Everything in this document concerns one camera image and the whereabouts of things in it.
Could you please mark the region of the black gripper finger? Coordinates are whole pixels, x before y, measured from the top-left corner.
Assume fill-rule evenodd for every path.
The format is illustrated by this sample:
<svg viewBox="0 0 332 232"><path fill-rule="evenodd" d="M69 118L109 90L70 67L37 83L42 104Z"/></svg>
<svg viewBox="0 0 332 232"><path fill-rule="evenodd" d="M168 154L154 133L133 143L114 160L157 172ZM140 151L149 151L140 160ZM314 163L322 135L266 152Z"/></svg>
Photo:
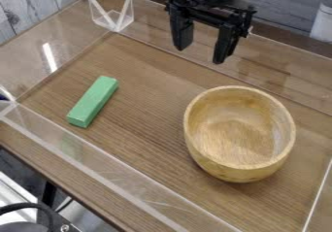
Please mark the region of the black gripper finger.
<svg viewBox="0 0 332 232"><path fill-rule="evenodd" d="M168 8L172 43L178 50L185 50L193 41L193 20L185 9L170 5Z"/></svg>
<svg viewBox="0 0 332 232"><path fill-rule="evenodd" d="M225 58L233 53L238 42L236 26L224 23L218 27L217 39L213 47L213 63L221 64Z"/></svg>

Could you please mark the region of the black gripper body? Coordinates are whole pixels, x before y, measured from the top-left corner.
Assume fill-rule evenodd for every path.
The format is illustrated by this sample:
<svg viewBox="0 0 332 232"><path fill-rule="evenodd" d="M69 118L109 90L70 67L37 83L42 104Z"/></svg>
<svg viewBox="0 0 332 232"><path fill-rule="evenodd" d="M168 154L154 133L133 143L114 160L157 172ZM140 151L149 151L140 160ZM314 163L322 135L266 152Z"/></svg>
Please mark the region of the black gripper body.
<svg viewBox="0 0 332 232"><path fill-rule="evenodd" d="M170 5L185 9L193 22L216 28L228 23L236 26L238 36L249 34L257 9L242 0L166 0L166 12Z"/></svg>

